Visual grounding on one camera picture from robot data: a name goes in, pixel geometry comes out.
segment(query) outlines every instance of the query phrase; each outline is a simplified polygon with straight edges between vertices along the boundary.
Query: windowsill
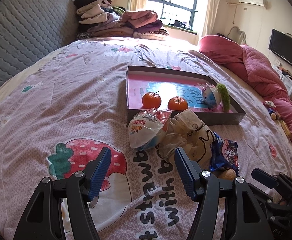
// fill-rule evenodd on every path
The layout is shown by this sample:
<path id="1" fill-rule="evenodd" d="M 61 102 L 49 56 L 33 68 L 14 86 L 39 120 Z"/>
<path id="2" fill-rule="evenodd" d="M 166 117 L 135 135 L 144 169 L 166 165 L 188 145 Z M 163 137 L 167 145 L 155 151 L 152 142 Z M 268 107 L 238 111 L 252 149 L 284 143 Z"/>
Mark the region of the windowsill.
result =
<path id="1" fill-rule="evenodd" d="M 194 32 L 194 31 L 190 31 L 190 30 L 185 30 L 183 28 L 179 28 L 179 27 L 175 27 L 175 26 L 171 26 L 171 25 L 166 25 L 164 24 L 163 25 L 165 28 L 171 28 L 171 29 L 175 29 L 175 30 L 181 30 L 183 32 L 187 32 L 187 33 L 191 33 L 191 34 L 194 34 L 194 35 L 197 35 L 197 32 Z"/>

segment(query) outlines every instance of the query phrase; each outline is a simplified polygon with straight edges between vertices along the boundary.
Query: air conditioner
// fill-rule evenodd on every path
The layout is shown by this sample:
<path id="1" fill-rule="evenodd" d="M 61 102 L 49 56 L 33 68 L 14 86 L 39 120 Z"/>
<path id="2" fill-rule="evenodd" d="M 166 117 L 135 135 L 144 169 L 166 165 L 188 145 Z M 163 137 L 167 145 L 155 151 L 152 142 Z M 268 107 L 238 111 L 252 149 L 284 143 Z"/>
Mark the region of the air conditioner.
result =
<path id="1" fill-rule="evenodd" d="M 239 2 L 263 6 L 267 9 L 267 0 L 239 0 Z"/>

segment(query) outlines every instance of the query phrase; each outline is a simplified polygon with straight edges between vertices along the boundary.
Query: cardboard box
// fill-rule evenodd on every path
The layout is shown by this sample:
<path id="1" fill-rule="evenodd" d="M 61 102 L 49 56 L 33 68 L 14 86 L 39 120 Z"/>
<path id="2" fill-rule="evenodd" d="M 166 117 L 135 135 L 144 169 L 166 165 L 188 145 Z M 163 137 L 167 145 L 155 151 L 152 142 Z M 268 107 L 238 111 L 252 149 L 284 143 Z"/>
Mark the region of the cardboard box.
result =
<path id="1" fill-rule="evenodd" d="M 217 85 L 206 75 L 181 70 L 147 66 L 128 66 L 126 74 L 127 124 L 134 115 L 142 110 L 142 96 L 147 92 L 156 92 L 161 96 L 159 109 L 166 110 L 167 103 L 174 96 L 182 96 L 188 101 L 189 109 L 206 125 L 235 125 L 245 116 L 244 110 L 231 97 L 230 111 L 224 113 L 222 106 L 208 108 L 202 101 L 201 88 L 205 84 Z M 172 111 L 174 117 L 180 111 Z"/>

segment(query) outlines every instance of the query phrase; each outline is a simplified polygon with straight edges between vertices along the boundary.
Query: gray quilted headboard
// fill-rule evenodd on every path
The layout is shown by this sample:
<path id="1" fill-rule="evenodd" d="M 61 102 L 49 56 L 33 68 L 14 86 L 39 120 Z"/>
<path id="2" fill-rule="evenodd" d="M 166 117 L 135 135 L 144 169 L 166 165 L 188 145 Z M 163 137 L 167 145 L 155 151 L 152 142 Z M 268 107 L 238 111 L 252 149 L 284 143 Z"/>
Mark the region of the gray quilted headboard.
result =
<path id="1" fill-rule="evenodd" d="M 0 86 L 50 52 L 73 42 L 77 27 L 73 0 L 2 0 Z"/>

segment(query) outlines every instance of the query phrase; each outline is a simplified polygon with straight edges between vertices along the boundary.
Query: black television screen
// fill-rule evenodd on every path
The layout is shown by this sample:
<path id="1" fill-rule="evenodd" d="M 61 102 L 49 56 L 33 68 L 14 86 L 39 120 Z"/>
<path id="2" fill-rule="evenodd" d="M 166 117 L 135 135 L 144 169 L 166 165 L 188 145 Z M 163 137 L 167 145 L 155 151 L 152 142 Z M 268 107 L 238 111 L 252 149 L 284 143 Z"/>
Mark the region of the black television screen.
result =
<path id="1" fill-rule="evenodd" d="M 292 66 L 292 37 L 273 29 L 269 49 Z"/>

